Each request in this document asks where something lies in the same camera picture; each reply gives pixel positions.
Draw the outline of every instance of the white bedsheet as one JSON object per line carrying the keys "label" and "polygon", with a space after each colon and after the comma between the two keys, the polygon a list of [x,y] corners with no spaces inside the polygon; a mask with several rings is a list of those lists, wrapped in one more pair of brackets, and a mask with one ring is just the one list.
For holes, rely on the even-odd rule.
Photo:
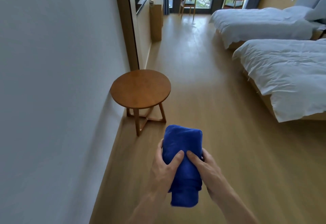
{"label": "white bedsheet", "polygon": [[314,26],[291,13],[277,9],[221,9],[210,19],[222,34],[225,48],[250,39],[309,40]]}
{"label": "white bedsheet", "polygon": [[326,111],[326,39],[250,40],[237,58],[261,94],[271,94],[279,122]]}

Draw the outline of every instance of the folded towel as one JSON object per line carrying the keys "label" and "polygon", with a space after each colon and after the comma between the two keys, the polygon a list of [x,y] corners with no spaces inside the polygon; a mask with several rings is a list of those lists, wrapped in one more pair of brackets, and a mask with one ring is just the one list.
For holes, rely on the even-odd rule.
{"label": "folded towel", "polygon": [[202,131],[178,125],[169,125],[165,129],[162,157],[170,164],[174,156],[183,150],[185,156],[178,167],[169,192],[172,192],[171,206],[193,207],[198,203],[198,191],[202,189],[202,179],[186,152],[190,150],[202,157]]}

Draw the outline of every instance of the forearm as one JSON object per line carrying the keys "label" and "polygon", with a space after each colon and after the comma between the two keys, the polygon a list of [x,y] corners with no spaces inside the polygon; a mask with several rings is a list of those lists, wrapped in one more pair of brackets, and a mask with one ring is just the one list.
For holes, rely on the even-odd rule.
{"label": "forearm", "polygon": [[258,224],[254,214],[245,206],[233,189],[217,200],[217,204],[228,224]]}
{"label": "forearm", "polygon": [[141,198],[127,224],[152,224],[160,209],[162,197],[164,196],[161,196],[158,192],[146,193]]}

